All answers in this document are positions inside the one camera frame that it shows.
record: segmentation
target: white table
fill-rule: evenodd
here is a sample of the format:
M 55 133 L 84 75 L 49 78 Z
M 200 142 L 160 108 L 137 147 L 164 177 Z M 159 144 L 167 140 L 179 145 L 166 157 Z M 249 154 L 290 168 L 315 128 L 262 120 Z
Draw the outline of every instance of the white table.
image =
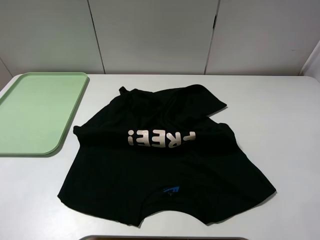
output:
M 78 240 L 85 236 L 320 239 L 320 84 L 299 76 L 89 75 L 62 150 L 47 158 L 0 157 L 0 239 Z M 0 96 L 17 79 L 1 91 Z M 147 217 L 141 228 L 76 212 L 57 194 L 79 149 L 81 126 L 125 86 L 146 91 L 201 84 L 228 108 L 227 123 L 249 159 L 277 189 L 265 204 L 206 226 L 181 212 Z

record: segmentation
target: green plastic tray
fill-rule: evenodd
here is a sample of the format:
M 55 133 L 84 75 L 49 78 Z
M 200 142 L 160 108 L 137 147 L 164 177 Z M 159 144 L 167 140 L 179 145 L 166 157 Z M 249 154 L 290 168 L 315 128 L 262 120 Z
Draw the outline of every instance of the green plastic tray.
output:
M 0 98 L 0 156 L 56 150 L 88 80 L 82 72 L 21 75 Z

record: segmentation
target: white cabinet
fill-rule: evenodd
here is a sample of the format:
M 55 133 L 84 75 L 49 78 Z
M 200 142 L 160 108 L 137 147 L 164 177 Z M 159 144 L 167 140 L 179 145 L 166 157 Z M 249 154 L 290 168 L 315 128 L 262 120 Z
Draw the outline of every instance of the white cabinet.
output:
M 104 73 L 86 0 L 1 1 L 0 56 L 12 75 Z
M 106 73 L 204 74 L 218 0 L 89 0 Z
M 10 72 L 0 59 L 0 91 L 12 79 Z
M 319 29 L 320 0 L 221 0 L 206 74 L 298 75 Z

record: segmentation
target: light green tray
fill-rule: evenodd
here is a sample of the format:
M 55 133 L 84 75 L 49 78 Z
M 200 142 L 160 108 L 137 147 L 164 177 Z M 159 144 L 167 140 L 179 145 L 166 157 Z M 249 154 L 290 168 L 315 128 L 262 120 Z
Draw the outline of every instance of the light green tray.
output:
M 88 80 L 82 72 L 21 75 L 0 98 L 0 156 L 56 150 Z

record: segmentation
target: black t-shirt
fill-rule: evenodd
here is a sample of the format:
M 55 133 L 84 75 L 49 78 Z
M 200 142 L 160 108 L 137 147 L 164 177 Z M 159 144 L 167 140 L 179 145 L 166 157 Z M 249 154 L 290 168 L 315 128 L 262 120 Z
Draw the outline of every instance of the black t-shirt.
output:
M 58 194 L 66 206 L 127 225 L 163 210 L 208 224 L 276 191 L 229 126 L 208 117 L 227 105 L 205 87 L 119 91 L 73 129 L 80 149 Z

